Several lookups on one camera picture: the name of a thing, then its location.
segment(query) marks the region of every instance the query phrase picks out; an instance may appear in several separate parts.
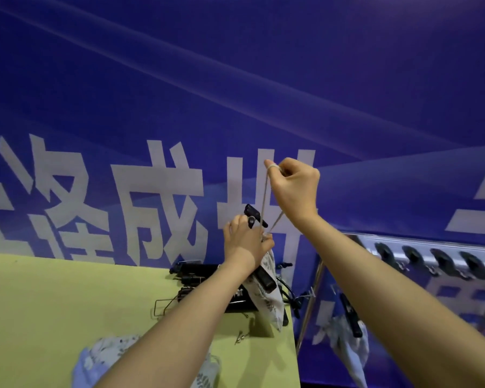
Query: yellow table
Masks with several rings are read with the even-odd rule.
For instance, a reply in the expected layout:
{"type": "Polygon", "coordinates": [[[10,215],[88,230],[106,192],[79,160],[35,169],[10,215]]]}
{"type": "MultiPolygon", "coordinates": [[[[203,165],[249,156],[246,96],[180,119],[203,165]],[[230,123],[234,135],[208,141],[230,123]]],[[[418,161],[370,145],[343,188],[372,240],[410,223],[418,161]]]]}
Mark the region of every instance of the yellow table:
{"type": "MultiPolygon", "coordinates": [[[[69,387],[84,347],[146,332],[155,300],[178,288],[166,269],[0,254],[0,387],[69,387]]],[[[227,313],[212,354],[218,388],[300,386],[292,324],[278,333],[258,313],[227,313]],[[234,345],[239,331],[250,337],[234,345]]]]}

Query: blue backdrop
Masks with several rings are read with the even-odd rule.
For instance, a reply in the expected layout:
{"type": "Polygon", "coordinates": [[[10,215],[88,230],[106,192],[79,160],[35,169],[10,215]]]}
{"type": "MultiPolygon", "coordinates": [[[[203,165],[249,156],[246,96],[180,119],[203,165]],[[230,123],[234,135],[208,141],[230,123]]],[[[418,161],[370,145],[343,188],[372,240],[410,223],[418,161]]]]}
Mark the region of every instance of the blue backdrop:
{"type": "Polygon", "coordinates": [[[286,156],[341,230],[485,245],[485,0],[0,0],[0,251],[220,261],[286,156]]]}

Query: metal pole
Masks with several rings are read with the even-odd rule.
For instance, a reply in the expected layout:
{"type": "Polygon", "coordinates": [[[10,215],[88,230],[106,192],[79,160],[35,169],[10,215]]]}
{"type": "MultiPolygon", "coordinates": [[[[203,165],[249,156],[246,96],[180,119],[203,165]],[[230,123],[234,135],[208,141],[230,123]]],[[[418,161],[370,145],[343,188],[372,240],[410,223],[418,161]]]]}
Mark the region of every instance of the metal pole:
{"type": "MultiPolygon", "coordinates": [[[[320,262],[318,263],[318,267],[316,270],[316,275],[314,277],[313,293],[315,296],[317,295],[318,289],[320,288],[320,285],[322,283],[324,268],[325,266],[323,264],[323,261],[322,259],[320,259],[320,262]]],[[[304,336],[306,335],[307,325],[309,324],[309,320],[311,319],[311,314],[312,314],[312,310],[314,308],[315,302],[316,302],[316,298],[312,296],[309,299],[309,303],[307,304],[306,315],[304,316],[304,320],[302,321],[300,335],[298,336],[298,342],[296,343],[296,356],[298,356],[298,353],[300,352],[300,346],[302,345],[302,341],[304,340],[304,336]]]]}

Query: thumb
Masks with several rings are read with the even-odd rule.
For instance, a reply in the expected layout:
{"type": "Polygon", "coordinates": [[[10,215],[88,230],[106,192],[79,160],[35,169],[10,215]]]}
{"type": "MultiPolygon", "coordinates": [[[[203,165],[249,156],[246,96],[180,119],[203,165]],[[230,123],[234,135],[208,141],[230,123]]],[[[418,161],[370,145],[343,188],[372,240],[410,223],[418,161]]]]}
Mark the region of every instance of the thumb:
{"type": "Polygon", "coordinates": [[[272,160],[266,159],[264,161],[264,165],[266,166],[266,170],[268,172],[269,179],[271,180],[272,185],[276,183],[278,180],[280,180],[281,178],[284,178],[284,176],[280,171],[280,168],[272,160]]]}
{"type": "Polygon", "coordinates": [[[268,253],[271,248],[275,246],[275,241],[273,241],[273,237],[271,234],[269,234],[268,238],[261,243],[261,246],[264,254],[268,253]]]}

